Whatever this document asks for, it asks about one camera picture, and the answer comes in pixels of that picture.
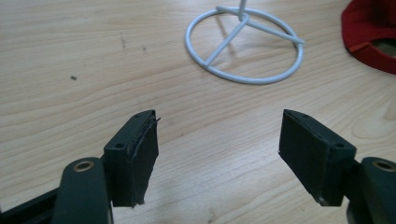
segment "screw hole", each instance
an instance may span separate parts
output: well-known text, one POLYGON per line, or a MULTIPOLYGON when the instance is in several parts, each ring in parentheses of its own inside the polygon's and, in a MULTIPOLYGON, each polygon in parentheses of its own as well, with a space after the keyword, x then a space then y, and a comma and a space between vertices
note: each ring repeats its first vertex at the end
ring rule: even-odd
POLYGON ((396 172, 396 166, 387 161, 373 161, 373 165, 383 171, 396 172))
POLYGON ((82 161, 82 162, 77 163, 73 169, 76 172, 84 172, 84 171, 91 169, 92 167, 93 167, 92 161, 82 161))
POLYGON ((116 144, 116 148, 122 148, 123 147, 123 143, 117 143, 116 144))

